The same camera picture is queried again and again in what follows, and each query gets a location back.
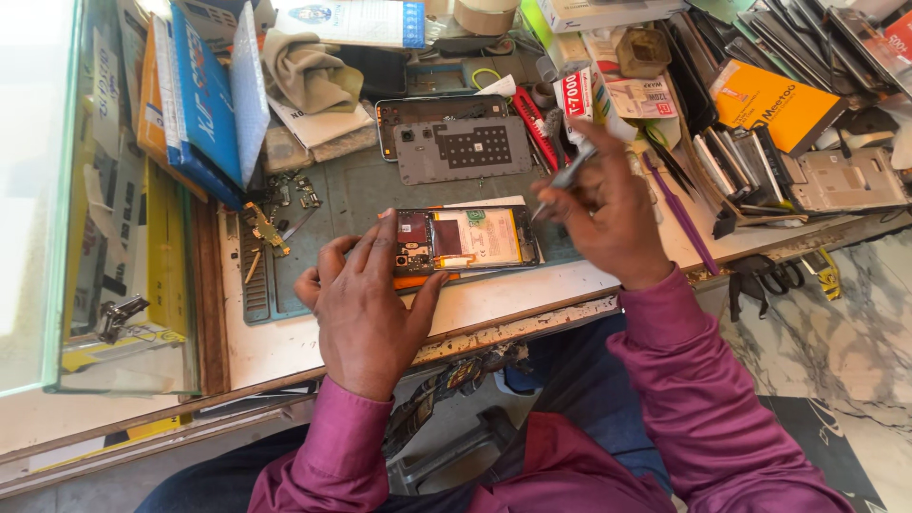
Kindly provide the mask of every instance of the purple shirt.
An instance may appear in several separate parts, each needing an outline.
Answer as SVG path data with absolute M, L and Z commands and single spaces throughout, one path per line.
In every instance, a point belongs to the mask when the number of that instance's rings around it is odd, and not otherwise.
M 691 513 L 852 513 L 763 408 L 753 380 L 676 268 L 652 288 L 620 294 L 627 331 L 607 347 L 627 366 L 643 422 Z M 389 494 L 380 454 L 393 402 L 378 403 L 328 377 L 300 449 L 269 464 L 248 511 L 370 511 Z M 478 486 L 471 513 L 672 513 L 652 476 L 634 477 L 560 414 L 530 413 L 523 472 Z

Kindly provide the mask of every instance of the gray phone back cover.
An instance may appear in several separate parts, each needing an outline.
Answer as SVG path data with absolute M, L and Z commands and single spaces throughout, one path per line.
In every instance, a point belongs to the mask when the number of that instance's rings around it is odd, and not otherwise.
M 532 169 L 525 125 L 515 116 L 410 123 L 396 127 L 394 134 L 399 178 L 406 185 Z

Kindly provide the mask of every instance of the shirt cuff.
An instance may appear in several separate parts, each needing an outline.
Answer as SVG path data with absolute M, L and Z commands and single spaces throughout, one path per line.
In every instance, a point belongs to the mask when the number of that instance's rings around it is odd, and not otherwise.
M 295 465 L 307 464 L 336 477 L 373 471 L 393 402 L 355 395 L 327 376 L 316 395 L 314 420 Z
M 678 344 L 706 329 L 706 315 L 677 263 L 650 288 L 621 289 L 620 305 L 627 317 L 627 337 L 640 345 Z

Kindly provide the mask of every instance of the person's left hand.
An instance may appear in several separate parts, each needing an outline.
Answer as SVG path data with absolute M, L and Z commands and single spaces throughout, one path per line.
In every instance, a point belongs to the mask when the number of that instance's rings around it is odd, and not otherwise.
M 444 271 L 429 277 L 407 309 L 393 289 L 398 231 L 390 208 L 364 236 L 341 236 L 323 246 L 316 267 L 295 282 L 295 293 L 319 323 L 326 374 L 374 401 L 389 401 L 415 359 L 449 278 Z

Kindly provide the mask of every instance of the shirt sleeve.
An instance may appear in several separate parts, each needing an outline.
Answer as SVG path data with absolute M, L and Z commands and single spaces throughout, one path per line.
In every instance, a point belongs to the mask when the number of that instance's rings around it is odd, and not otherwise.
M 389 494 L 380 446 L 393 402 L 355 395 L 328 376 L 300 449 L 266 466 L 248 513 L 373 511 Z
M 608 350 L 627 366 L 647 434 L 690 511 L 853 511 L 760 404 L 677 266 L 652 288 L 622 291 L 620 303 L 627 331 Z

